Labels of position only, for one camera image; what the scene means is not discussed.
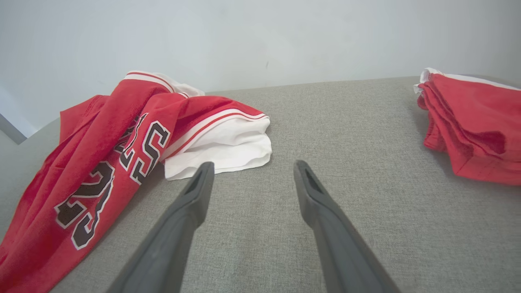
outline red stripe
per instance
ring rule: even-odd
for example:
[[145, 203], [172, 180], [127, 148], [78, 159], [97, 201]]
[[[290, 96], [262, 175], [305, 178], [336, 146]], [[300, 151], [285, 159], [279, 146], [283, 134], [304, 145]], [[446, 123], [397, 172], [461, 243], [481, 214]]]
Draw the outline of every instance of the red stripe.
[[254, 120], [258, 120], [258, 119], [261, 119], [261, 118], [264, 118], [266, 117], [267, 115], [264, 115], [264, 116], [261, 116], [259, 118], [250, 118], [244, 114], [241, 114], [241, 113], [230, 113], [230, 114], [227, 114], [227, 115], [224, 115], [224, 116], [221, 116], [221, 117], [218, 117], [218, 118], [215, 118], [214, 120], [212, 120], [210, 123], [206, 124], [205, 126], [203, 126], [201, 129], [199, 129], [194, 135], [192, 135], [192, 137], [187, 140], [182, 146], [180, 146], [176, 151], [174, 151], [171, 155], [169, 155], [168, 157], [171, 157], [177, 153], [179, 153], [179, 151], [181, 151], [189, 142], [191, 142], [201, 131], [205, 130], [206, 128], [208, 128], [208, 126], [212, 125], [213, 123], [223, 119], [223, 118], [226, 118], [228, 116], [233, 116], [233, 115], [241, 115], [241, 116], [244, 116], [246, 118], [249, 118], [249, 119], [254, 119]]
[[153, 77], [153, 78], [157, 78], [160, 81], [166, 83], [168, 85], [168, 87], [170, 87], [170, 89], [172, 90], [172, 93], [176, 92], [175, 90], [173, 90], [173, 87], [166, 80], [162, 79], [161, 77], [158, 77], [158, 76], [155, 76], [155, 75], [151, 75], [151, 74], [144, 74], [144, 73], [141, 73], [141, 72], [129, 72], [129, 73], [127, 73], [127, 75], [129, 75], [129, 74], [138, 74], [138, 75], [145, 75], [145, 76], [150, 76], [150, 77]]

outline folded red cloth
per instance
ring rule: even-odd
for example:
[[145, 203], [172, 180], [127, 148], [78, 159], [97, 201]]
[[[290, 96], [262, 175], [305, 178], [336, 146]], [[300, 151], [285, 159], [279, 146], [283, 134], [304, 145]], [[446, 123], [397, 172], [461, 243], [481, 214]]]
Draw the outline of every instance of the folded red cloth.
[[521, 90], [431, 68], [420, 82], [424, 145], [447, 152], [456, 175], [521, 185]]

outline gray tablecloth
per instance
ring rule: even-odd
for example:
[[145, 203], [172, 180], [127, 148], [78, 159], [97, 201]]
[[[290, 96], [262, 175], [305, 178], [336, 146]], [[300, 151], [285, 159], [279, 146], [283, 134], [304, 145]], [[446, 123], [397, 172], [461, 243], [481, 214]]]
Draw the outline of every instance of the gray tablecloth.
[[[306, 160], [403, 292], [519, 292], [521, 188], [456, 177], [426, 149], [417, 77], [213, 93], [271, 118], [263, 167], [218, 174], [183, 292], [325, 292], [292, 178]], [[1, 156], [0, 235], [58, 141], [55, 121]], [[187, 183], [158, 166], [96, 248], [54, 289], [103, 292]]]

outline red fabric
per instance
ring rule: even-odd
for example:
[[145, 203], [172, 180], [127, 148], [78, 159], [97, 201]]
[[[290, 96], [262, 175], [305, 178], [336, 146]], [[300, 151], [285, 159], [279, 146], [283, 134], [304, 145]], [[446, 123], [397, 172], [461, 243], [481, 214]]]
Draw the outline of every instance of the red fabric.
[[521, 91], [441, 74], [419, 87], [426, 147], [447, 152], [456, 175], [521, 185]]
[[186, 99], [132, 79], [63, 111], [59, 145], [22, 195], [0, 246], [0, 292], [51, 290], [109, 229], [164, 150], [227, 109], [261, 114], [225, 97]]

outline clothing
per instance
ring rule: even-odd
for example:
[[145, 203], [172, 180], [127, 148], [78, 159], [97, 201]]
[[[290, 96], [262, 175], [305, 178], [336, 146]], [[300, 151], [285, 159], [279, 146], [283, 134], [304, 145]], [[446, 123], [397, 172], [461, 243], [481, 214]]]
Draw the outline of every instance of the clothing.
[[133, 71], [110, 96], [63, 111], [59, 145], [24, 192], [0, 245], [0, 292], [49, 291], [92, 250], [154, 166], [195, 139], [187, 133], [202, 121], [239, 115], [269, 123], [225, 97], [187, 98], [200, 93]]
[[447, 152], [455, 174], [521, 185], [521, 90], [427, 68], [415, 91], [429, 111], [424, 145]]

